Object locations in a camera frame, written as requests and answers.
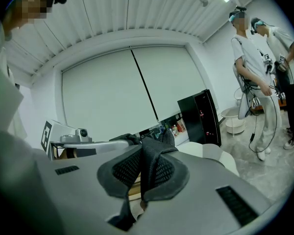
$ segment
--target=shoulder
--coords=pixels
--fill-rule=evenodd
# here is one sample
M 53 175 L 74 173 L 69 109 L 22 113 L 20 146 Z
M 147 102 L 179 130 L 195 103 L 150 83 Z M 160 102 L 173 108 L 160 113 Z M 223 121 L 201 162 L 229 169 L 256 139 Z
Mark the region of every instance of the shoulder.
M 270 29 L 273 34 L 286 34 L 286 32 L 279 27 L 271 27 Z
M 237 35 L 234 35 L 231 39 L 231 43 L 238 43 L 238 44 L 242 44 L 242 41 L 240 40 L 240 37 Z

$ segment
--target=roller blind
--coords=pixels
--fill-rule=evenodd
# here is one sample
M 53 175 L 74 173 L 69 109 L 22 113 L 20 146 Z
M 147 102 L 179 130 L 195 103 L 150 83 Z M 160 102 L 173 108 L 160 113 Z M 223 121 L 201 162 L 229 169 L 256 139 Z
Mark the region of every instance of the roller blind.
M 63 73 L 67 123 L 94 141 L 158 124 L 131 51 L 108 54 Z
M 206 89 L 185 48 L 146 47 L 133 52 L 160 121 L 180 112 L 178 100 Z

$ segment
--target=white ceiling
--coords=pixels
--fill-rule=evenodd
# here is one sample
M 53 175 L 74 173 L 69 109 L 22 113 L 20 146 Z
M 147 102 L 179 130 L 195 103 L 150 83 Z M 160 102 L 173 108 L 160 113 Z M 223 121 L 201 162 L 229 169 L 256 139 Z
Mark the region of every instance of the white ceiling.
M 60 52 L 86 39 L 125 29 L 162 29 L 205 42 L 228 19 L 236 4 L 252 0 L 68 0 L 47 18 L 13 32 L 6 44 L 8 65 L 17 80 L 31 77 Z

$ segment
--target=concrete floor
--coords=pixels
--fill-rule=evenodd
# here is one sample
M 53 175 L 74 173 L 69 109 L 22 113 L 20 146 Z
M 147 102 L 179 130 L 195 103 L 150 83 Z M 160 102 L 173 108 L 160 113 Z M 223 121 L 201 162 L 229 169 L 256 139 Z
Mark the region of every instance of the concrete floor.
M 294 149 L 283 149 L 283 144 L 290 139 L 290 136 L 283 132 L 283 129 L 289 127 L 287 111 L 281 110 L 281 116 L 282 129 L 277 131 L 270 145 L 271 154 L 266 155 L 264 162 L 248 147 L 255 129 L 255 116 L 247 117 L 245 130 L 234 137 L 226 131 L 226 119 L 220 125 L 221 149 L 234 157 L 240 177 L 255 186 L 272 203 L 287 196 L 294 185 Z M 257 117 L 256 135 L 251 144 L 253 150 L 262 132 L 264 118 L 265 115 L 260 112 Z

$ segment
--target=hair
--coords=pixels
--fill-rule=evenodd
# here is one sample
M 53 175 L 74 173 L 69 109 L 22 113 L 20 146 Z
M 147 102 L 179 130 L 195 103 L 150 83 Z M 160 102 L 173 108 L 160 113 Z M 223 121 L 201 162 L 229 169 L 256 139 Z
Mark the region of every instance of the hair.
M 255 30 L 254 26 L 255 26 L 255 23 L 259 22 L 259 21 L 262 21 L 261 19 L 259 18 L 253 18 L 252 20 L 250 20 L 250 24 L 251 24 L 251 27 Z
M 237 13 L 238 13 L 237 10 L 231 11 L 230 14 L 229 14 L 229 18 L 232 17 L 233 15 L 237 14 Z

